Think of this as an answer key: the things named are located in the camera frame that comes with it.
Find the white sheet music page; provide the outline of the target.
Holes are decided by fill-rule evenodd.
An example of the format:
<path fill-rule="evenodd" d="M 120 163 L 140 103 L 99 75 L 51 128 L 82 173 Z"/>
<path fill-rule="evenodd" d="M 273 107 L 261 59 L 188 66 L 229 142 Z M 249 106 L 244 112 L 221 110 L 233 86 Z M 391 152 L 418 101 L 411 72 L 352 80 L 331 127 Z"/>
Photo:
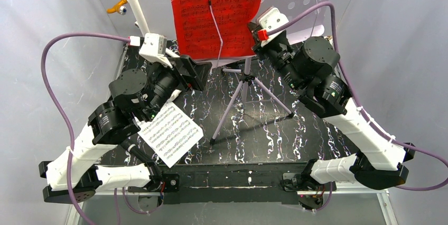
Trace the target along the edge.
<path fill-rule="evenodd" d="M 203 136 L 202 128 L 173 102 L 166 102 L 153 121 L 136 121 L 138 135 L 171 168 Z"/>

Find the red sheet music book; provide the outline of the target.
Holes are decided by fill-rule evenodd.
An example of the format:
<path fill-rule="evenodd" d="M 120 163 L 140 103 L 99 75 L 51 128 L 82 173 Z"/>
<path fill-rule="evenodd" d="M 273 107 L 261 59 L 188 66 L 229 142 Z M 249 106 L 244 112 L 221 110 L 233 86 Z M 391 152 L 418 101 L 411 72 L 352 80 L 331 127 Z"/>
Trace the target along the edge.
<path fill-rule="evenodd" d="M 247 25 L 262 0 L 171 0 L 179 52 L 195 60 L 253 55 Z"/>

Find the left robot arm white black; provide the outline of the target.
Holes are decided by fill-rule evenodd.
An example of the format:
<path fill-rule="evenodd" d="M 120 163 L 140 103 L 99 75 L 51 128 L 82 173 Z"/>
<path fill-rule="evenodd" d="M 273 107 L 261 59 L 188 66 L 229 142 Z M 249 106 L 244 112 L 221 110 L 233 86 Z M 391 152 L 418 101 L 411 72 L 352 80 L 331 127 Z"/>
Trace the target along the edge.
<path fill-rule="evenodd" d="M 212 68 L 211 62 L 196 62 L 187 55 L 172 58 L 170 63 L 171 67 L 166 67 L 154 62 L 148 71 L 123 71 L 109 84 L 110 98 L 89 116 L 74 145 L 54 161 L 39 164 L 40 176 L 47 180 L 45 202 L 79 203 L 99 191 L 137 187 L 155 192 L 162 186 L 163 172 L 130 137 L 161 113 L 176 89 L 203 91 Z M 133 154 L 140 165 L 97 164 L 116 147 Z"/>

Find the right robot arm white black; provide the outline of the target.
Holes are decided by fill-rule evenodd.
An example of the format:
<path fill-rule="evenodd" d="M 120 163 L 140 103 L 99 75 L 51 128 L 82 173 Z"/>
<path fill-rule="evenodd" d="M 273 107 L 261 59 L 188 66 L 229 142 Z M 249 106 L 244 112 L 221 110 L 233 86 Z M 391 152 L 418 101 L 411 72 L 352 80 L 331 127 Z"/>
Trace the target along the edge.
<path fill-rule="evenodd" d="M 347 157 L 310 160 L 298 180 L 300 186 L 359 182 L 383 190 L 405 184 L 409 171 L 404 162 L 413 153 L 381 137 L 363 118 L 347 84 L 333 73 L 340 55 L 326 39 L 314 36 L 294 47 L 282 32 L 273 39 L 255 39 L 253 51 L 269 61 L 299 102 L 358 148 Z"/>

